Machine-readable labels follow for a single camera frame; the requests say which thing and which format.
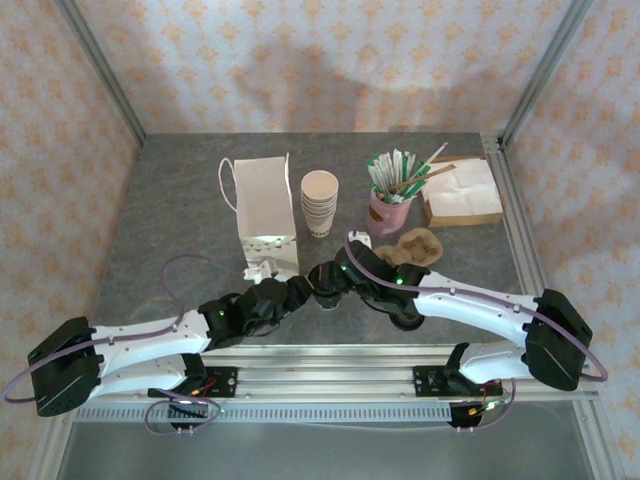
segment paper bag handle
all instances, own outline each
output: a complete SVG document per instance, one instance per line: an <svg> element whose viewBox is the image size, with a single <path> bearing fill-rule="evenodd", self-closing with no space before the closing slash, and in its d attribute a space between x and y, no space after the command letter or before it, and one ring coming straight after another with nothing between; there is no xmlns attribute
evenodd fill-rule
<svg viewBox="0 0 640 480"><path fill-rule="evenodd" d="M236 209L236 207L231 205L231 202L227 198L227 194L224 193L224 185L222 185L222 175L220 175L220 174L222 173L222 167L224 166L225 163L229 164L229 168L231 169L231 175L233 176L233 184L234 184L234 186L236 184L236 172L233 169L233 165L231 164L231 160L229 160L228 158L225 157L220 161L220 166L218 167L218 184L220 185L220 193L222 193L222 197L224 198L224 201L227 203L227 205L229 205L229 208L231 208L231 210L233 210L237 214L238 210Z"/></svg>

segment stack of paper cups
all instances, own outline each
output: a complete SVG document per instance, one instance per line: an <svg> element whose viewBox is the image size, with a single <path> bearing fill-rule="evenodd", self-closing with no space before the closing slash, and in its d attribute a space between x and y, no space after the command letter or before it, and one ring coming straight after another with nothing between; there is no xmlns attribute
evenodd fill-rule
<svg viewBox="0 0 640 480"><path fill-rule="evenodd" d="M314 170L302 179L302 211L311 235L326 237L338 206L338 179L324 170Z"/></svg>

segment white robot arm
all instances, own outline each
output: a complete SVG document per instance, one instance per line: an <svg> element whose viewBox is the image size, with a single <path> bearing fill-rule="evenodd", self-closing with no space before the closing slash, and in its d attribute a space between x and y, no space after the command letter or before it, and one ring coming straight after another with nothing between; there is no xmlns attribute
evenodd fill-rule
<svg viewBox="0 0 640 480"><path fill-rule="evenodd" d="M501 378L533 377L563 390L577 387L584 353L531 314L553 316L586 349L591 331L562 294L546 290L535 298L494 292L426 268L393 268L361 242L349 245L361 267L391 287L363 276L343 248L334 261L318 265L308 277L286 282L259 278L244 294L225 295L182 317L95 328L86 318L67 321L28 357L31 365L45 363L31 373L38 414L57 415L107 393L154 388L190 393L205 381L198 354L237 345L248 335L277 326L311 295L323 308L334 308L342 295L353 291L367 304L388 312L391 322L403 330L414 330L425 317L437 316L505 338L454 348L445 381L461 395ZM80 342L87 348L60 355ZM47 362L53 354L59 358Z"/></svg>

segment floral wallpaper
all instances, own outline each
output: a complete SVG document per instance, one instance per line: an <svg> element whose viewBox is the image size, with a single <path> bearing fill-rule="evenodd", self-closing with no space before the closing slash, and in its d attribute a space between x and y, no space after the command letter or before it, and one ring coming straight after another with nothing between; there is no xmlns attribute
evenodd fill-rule
<svg viewBox="0 0 640 480"><path fill-rule="evenodd" d="M498 133L569 0L79 0L147 132Z"/></svg>
<svg viewBox="0 0 640 480"><path fill-rule="evenodd" d="M509 152L552 283L594 330L602 399L640 478L640 10L594 2Z"/></svg>
<svg viewBox="0 0 640 480"><path fill-rule="evenodd" d="M59 324L89 314L137 146L52 1L0 9L0 384ZM28 396L25 381L14 396ZM0 478L24 479L42 431L0 404Z"/></svg>

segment red wire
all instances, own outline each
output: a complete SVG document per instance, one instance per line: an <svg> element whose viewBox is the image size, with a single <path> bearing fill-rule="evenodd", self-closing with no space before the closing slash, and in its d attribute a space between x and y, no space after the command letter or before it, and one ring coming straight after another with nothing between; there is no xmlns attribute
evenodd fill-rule
<svg viewBox="0 0 640 480"><path fill-rule="evenodd" d="M209 383L207 383L204 388L202 389L202 396L206 397L207 396L207 391L213 387L216 383L218 382L217 378L213 378L213 380L211 380Z"/></svg>

